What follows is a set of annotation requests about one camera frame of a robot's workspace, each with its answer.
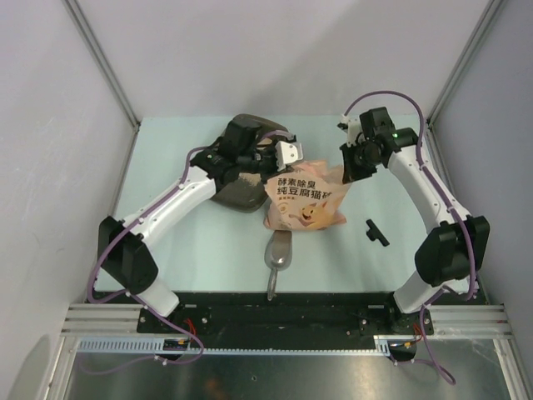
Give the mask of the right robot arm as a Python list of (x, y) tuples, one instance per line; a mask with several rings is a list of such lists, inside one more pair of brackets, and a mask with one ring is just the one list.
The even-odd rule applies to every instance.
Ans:
[(406, 190), (427, 232), (414, 256), (415, 272), (393, 293), (395, 307), (384, 313), (386, 328), (403, 334), (414, 324), (413, 313), (443, 286), (473, 280), (490, 224), (451, 196), (419, 146), (418, 135), (409, 127), (396, 128), (386, 108), (373, 108), (357, 119), (343, 115), (338, 127), (346, 133), (343, 182), (369, 178), (383, 166)]

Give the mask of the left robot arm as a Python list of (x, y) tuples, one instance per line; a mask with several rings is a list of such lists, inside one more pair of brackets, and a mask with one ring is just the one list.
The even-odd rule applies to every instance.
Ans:
[(235, 116), (212, 144), (189, 151), (182, 175), (169, 188), (125, 218), (108, 216), (100, 222), (94, 271), (105, 271), (124, 292), (153, 310), (164, 332), (178, 331), (184, 313), (177, 307), (178, 296), (159, 276), (153, 246), (241, 174), (256, 174), (266, 181), (298, 158), (294, 134), (268, 128), (258, 117)]

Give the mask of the silver metal scoop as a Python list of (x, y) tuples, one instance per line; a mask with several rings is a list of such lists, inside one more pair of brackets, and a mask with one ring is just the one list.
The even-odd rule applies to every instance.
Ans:
[(272, 301), (276, 296), (278, 273), (289, 268), (292, 260), (292, 232), (276, 230), (269, 239), (264, 254), (270, 274), (266, 287), (266, 299)]

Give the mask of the pink cat litter bag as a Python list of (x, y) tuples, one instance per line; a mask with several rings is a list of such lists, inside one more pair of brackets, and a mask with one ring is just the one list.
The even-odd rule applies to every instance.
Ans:
[(351, 185), (344, 183), (343, 166), (327, 161), (298, 163), (290, 172), (265, 184), (271, 203), (264, 225), (271, 230), (316, 231), (346, 223), (340, 206)]

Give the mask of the black bag sealing clip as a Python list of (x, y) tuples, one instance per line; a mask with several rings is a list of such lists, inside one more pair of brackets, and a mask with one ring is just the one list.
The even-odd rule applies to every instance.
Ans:
[(388, 239), (371, 219), (366, 220), (366, 225), (366, 236), (371, 242), (378, 241), (385, 248), (390, 245)]

